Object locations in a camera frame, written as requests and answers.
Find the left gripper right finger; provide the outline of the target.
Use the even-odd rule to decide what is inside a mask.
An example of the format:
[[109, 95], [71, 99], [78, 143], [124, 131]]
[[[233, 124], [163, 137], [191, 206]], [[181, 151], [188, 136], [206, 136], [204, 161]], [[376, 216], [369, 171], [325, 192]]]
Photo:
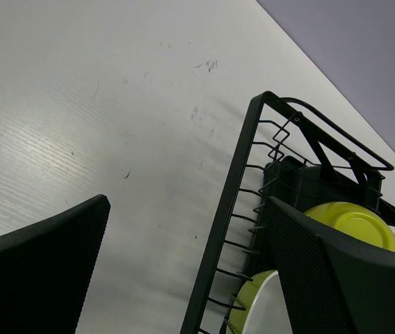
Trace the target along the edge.
[[294, 333], [395, 333], [395, 253], [266, 199], [263, 217]]

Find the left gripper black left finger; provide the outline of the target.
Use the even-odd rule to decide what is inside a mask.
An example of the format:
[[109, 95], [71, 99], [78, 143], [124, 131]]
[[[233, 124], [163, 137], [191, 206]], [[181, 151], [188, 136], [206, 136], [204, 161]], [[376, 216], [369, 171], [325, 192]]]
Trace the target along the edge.
[[0, 236], [0, 333], [74, 333], [110, 202], [95, 196]]

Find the green bowl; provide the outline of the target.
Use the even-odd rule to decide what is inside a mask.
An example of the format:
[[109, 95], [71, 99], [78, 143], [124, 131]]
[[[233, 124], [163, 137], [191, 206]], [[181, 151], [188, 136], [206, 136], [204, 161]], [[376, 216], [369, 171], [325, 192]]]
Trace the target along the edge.
[[365, 207], [327, 202], [308, 209], [305, 215], [360, 241], [395, 252], [394, 233], [382, 218]]

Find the white square bowl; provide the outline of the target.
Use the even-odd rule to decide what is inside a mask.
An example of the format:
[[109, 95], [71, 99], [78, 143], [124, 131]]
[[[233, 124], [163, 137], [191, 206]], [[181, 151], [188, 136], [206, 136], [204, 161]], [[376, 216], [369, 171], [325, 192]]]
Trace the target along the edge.
[[244, 283], [230, 311], [226, 333], [291, 333], [278, 271], [258, 273]]

